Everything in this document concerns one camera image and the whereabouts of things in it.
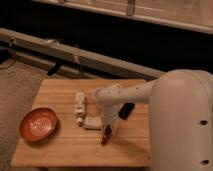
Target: gray floor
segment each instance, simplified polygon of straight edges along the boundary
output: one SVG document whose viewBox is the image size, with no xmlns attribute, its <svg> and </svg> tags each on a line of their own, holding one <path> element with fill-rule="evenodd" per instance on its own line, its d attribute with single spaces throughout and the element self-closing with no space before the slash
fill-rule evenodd
<svg viewBox="0 0 213 171">
<path fill-rule="evenodd" d="M 19 124 L 25 114 L 31 109 L 33 100 L 40 84 L 45 78 L 64 78 L 55 74 L 47 77 L 45 70 L 16 62 L 9 69 L 12 60 L 0 65 L 0 171 L 37 171 L 36 168 L 10 168 L 10 161 L 19 138 Z M 63 170 L 81 170 L 66 168 Z M 137 169 L 104 169 L 104 170 L 141 170 Z"/>
</svg>

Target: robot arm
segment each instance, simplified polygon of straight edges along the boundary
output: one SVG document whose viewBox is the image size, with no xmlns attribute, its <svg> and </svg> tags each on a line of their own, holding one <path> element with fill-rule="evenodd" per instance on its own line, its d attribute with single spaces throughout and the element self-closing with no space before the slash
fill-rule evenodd
<svg viewBox="0 0 213 171">
<path fill-rule="evenodd" d="M 176 70 L 138 86 L 98 89 L 94 95 L 103 124 L 112 127 L 119 103 L 149 103 L 152 171 L 213 170 L 211 74 Z"/>
</svg>

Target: dark background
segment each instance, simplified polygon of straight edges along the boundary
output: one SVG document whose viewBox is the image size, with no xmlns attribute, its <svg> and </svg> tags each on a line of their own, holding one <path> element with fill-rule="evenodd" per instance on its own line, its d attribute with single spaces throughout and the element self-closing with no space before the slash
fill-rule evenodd
<svg viewBox="0 0 213 171">
<path fill-rule="evenodd" d="M 168 71 L 213 72 L 213 36 L 30 0 L 4 0 L 0 27 Z"/>
</svg>

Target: terracotta bowl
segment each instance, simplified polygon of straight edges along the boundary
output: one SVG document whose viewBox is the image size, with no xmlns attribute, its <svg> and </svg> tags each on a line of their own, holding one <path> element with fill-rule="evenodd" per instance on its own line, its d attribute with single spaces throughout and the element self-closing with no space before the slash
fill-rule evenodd
<svg viewBox="0 0 213 171">
<path fill-rule="evenodd" d="M 54 131 L 57 121 L 55 112 L 49 108 L 32 110 L 21 122 L 21 136 L 31 142 L 42 140 Z"/>
</svg>

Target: wooden tabletop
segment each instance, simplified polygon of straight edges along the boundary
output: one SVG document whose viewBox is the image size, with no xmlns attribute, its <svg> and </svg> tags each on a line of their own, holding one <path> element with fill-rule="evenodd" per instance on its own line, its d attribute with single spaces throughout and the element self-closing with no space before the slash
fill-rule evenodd
<svg viewBox="0 0 213 171">
<path fill-rule="evenodd" d="M 86 114 L 99 115 L 92 92 L 113 83 L 129 86 L 143 80 L 63 80 L 42 82 L 32 109 L 49 107 L 59 119 L 56 132 L 39 143 L 20 138 L 11 165 L 33 167 L 145 167 L 150 165 L 148 106 L 136 104 L 127 121 L 120 121 L 116 135 L 101 145 L 101 131 L 77 126 L 74 116 L 75 94 L 86 94 Z"/>
</svg>

